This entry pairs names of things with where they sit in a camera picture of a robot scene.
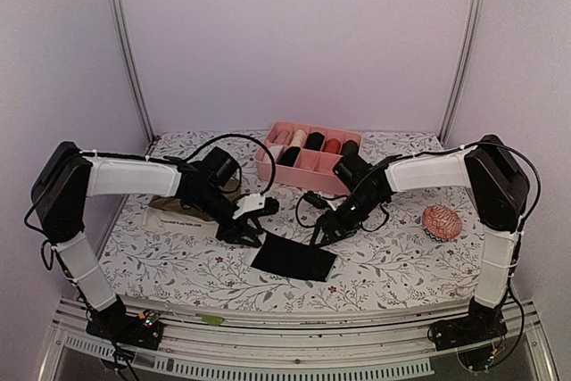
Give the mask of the khaki underwear cream waistband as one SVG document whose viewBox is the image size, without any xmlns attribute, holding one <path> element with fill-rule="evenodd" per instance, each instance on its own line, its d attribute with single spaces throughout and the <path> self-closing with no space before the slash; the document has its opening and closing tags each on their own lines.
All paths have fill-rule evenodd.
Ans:
<svg viewBox="0 0 571 381">
<path fill-rule="evenodd" d="M 174 197 L 154 196 L 145 209 L 142 228 L 157 234 L 214 236 L 218 224 L 194 207 L 183 207 Z"/>
</svg>

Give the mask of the pink divided storage box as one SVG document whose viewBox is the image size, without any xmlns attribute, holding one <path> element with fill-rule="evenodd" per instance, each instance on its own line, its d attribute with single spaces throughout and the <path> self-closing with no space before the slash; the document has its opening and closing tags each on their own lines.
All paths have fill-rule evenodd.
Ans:
<svg viewBox="0 0 571 381">
<path fill-rule="evenodd" d="M 300 147 L 301 152 L 293 167 L 278 165 L 269 152 L 269 148 L 276 145 L 273 140 L 282 129 L 291 130 L 293 136 L 293 133 L 299 128 L 307 132 L 307 137 L 312 132 L 322 133 L 325 136 L 325 141 L 321 150 L 318 152 L 305 149 L 306 138 L 303 146 Z M 353 131 L 288 121 L 276 122 L 263 139 L 266 148 L 259 149 L 254 155 L 258 177 L 266 181 L 273 178 L 276 183 L 281 185 L 295 186 L 331 195 L 345 195 L 347 187 L 334 173 L 334 166 L 342 158 L 341 148 L 339 154 L 323 152 L 326 141 L 331 138 L 338 139 L 341 142 L 341 148 L 347 140 L 354 140 L 359 146 L 362 143 L 361 134 Z"/>
</svg>

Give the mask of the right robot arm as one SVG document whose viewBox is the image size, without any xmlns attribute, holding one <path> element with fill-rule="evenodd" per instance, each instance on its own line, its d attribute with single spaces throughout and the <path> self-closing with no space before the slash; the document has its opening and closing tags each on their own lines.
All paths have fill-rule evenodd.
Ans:
<svg viewBox="0 0 571 381">
<path fill-rule="evenodd" d="M 316 220 L 310 245 L 323 247 L 354 236 L 375 209 L 393 195 L 416 189 L 461 186 L 471 190 L 484 231 L 482 268 L 473 303 L 478 307 L 461 323 L 461 334 L 479 342 L 494 330 L 499 309 L 517 265 L 519 240 L 536 201 L 520 162 L 526 157 L 494 134 L 441 152 L 391 155 L 371 164 L 352 153 L 334 166 L 349 194 Z"/>
</svg>

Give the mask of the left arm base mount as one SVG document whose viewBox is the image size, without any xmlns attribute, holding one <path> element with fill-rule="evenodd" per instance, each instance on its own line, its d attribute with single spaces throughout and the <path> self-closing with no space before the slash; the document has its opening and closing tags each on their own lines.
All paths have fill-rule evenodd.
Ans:
<svg viewBox="0 0 571 381">
<path fill-rule="evenodd" d="M 87 322 L 86 332 L 117 344 L 157 351 L 164 330 L 160 317 L 158 311 L 152 310 L 128 315 L 125 306 L 116 302 L 103 311 L 95 311 Z"/>
</svg>

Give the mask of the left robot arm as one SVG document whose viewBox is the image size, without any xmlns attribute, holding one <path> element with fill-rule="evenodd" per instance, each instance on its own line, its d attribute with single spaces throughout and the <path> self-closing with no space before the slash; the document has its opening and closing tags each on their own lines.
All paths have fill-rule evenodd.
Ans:
<svg viewBox="0 0 571 381">
<path fill-rule="evenodd" d="M 97 323 L 114 340 L 132 333 L 132 320 L 117 306 L 120 298 L 105 276 L 87 238 L 84 222 L 88 200 L 110 203 L 112 213 L 130 195 L 158 195 L 177 199 L 211 217 L 218 240 L 241 246 L 261 246 L 260 219 L 277 213 L 278 201 L 267 188 L 228 199 L 225 185 L 241 166 L 214 141 L 199 159 L 155 158 L 150 155 L 84 151 L 64 141 L 54 150 L 31 191 L 24 225 L 41 234 L 68 280 L 98 311 Z"/>
</svg>

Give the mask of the black underwear white trim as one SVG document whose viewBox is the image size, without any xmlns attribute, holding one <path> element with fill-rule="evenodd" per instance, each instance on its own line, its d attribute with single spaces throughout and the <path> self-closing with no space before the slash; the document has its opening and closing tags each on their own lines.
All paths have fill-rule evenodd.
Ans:
<svg viewBox="0 0 571 381">
<path fill-rule="evenodd" d="M 267 233 L 252 267 L 281 277 L 325 282 L 335 259 L 334 253 Z"/>
</svg>

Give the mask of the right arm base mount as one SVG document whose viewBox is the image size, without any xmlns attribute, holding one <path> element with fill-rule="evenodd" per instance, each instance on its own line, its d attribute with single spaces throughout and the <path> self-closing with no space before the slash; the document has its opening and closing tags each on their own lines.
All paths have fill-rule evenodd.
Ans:
<svg viewBox="0 0 571 381">
<path fill-rule="evenodd" d="M 459 362 L 465 369 L 477 372 L 491 367 L 507 333 L 501 305 L 488 308 L 472 298 L 466 316 L 438 320 L 429 326 L 426 336 L 437 351 L 486 342 L 482 347 L 460 352 L 458 355 Z"/>
</svg>

